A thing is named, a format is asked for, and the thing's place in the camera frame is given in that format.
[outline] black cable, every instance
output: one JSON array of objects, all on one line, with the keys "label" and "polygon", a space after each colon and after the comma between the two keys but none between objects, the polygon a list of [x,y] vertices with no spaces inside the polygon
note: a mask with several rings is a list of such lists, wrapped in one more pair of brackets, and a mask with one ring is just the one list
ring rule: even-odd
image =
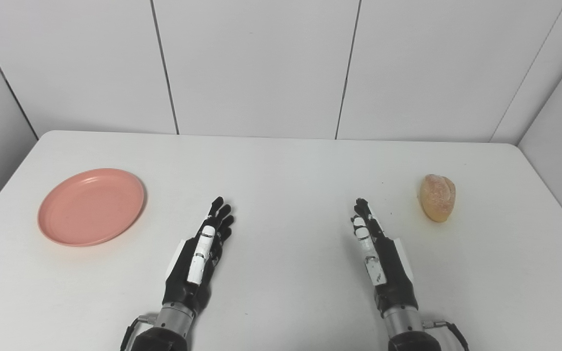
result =
[{"label": "black cable", "polygon": [[120,351],[125,351],[125,349],[127,348],[127,344],[129,344],[129,339],[131,338],[131,335],[134,333],[134,330],[136,329],[136,325],[138,324],[138,322],[140,322],[140,318],[134,319],[134,322],[132,322],[132,324],[129,325],[129,327],[127,327],[127,331],[125,331],[125,336],[123,336],[123,342],[120,343]]},{"label": "black cable", "polygon": [[446,327],[448,327],[449,331],[453,333],[453,335],[457,338],[457,340],[459,340],[461,346],[463,346],[463,349],[465,351],[470,351],[470,348],[468,347],[468,342],[463,336],[463,334],[461,333],[461,331],[459,330],[459,328],[457,328],[457,325],[455,325],[454,323],[446,322]]}]

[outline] robotic hand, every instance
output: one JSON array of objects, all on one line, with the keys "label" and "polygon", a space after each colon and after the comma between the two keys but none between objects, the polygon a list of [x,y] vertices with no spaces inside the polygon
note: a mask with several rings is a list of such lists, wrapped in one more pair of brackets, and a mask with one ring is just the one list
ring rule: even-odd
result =
[{"label": "robotic hand", "polygon": [[375,287],[377,309],[390,336],[389,351],[441,351],[437,339],[424,331],[424,328],[435,327],[448,327],[467,351],[467,342],[456,325],[421,320],[413,293],[413,276],[401,241],[384,235],[363,198],[357,198],[355,212],[357,215],[351,221],[365,257],[365,267]]},{"label": "robotic hand", "polygon": [[175,265],[166,279],[162,309],[157,318],[142,315],[127,328],[120,346],[124,351],[136,324],[153,327],[136,337],[131,351],[186,351],[185,337],[194,318],[205,309],[211,295],[209,282],[222,256],[222,245],[231,236],[234,216],[222,197],[212,202],[208,216],[193,238],[181,242]]}]

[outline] black robotic glove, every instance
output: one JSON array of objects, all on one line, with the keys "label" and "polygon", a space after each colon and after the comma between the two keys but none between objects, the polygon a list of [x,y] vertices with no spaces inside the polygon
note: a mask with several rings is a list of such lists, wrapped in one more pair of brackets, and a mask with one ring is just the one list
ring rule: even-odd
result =
[{"label": "black robotic glove", "polygon": [[[224,200],[222,197],[216,198],[212,202],[212,207],[209,214],[201,224],[197,234],[186,240],[181,250],[181,254],[175,263],[168,279],[166,279],[166,290],[163,296],[162,304],[167,302],[179,302],[191,309],[194,313],[198,314],[209,302],[210,289],[209,282],[214,274],[214,269],[222,256],[222,245],[231,236],[231,228],[229,227],[234,222],[234,216],[230,215],[231,206],[228,204],[223,205]],[[209,250],[209,257],[201,257],[200,253],[196,253],[197,245],[199,245],[199,238],[205,235],[205,227],[214,228],[214,238]],[[199,259],[205,261],[203,272],[201,274],[201,281],[191,282],[189,276],[192,277],[191,265],[195,255],[199,255]]]},{"label": "black robotic glove", "polygon": [[162,310],[158,317],[142,315],[127,328],[120,350],[124,351],[136,323],[154,326],[136,337],[131,351],[186,351],[186,335],[192,321],[210,298],[209,282],[222,256],[222,245],[231,236],[231,206],[222,197],[212,202],[209,214],[193,238],[183,242],[175,265],[166,279]]}]

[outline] bread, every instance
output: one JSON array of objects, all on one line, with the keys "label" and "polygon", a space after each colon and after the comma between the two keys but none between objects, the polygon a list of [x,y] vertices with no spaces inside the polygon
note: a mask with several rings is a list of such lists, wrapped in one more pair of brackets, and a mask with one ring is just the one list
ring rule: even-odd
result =
[{"label": "bread", "polygon": [[455,184],[446,177],[428,174],[420,187],[420,202],[428,218],[445,222],[455,207]]}]

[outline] white finger segment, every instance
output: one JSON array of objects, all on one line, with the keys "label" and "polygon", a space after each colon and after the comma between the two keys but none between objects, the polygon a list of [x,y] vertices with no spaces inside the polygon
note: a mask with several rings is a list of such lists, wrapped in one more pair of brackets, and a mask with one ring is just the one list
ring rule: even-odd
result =
[{"label": "white finger segment", "polygon": [[365,221],[361,217],[356,217],[353,219],[353,226],[355,227],[355,236],[359,239],[359,244],[361,245],[361,251],[364,257],[365,268],[368,270],[368,275],[370,280],[372,280],[372,285],[377,286],[385,284],[387,278],[381,266],[381,260],[379,260],[379,255],[377,254],[374,244],[372,242],[372,237],[370,237],[370,232],[365,227]]},{"label": "white finger segment", "polygon": [[190,263],[190,271],[188,272],[187,278],[188,282],[197,285],[201,284],[203,269],[205,269],[205,263],[209,258],[209,251],[212,248],[215,235],[216,229],[211,225],[206,225],[201,230],[199,242],[197,242],[197,247],[194,249],[194,255],[192,256],[192,263]]}]

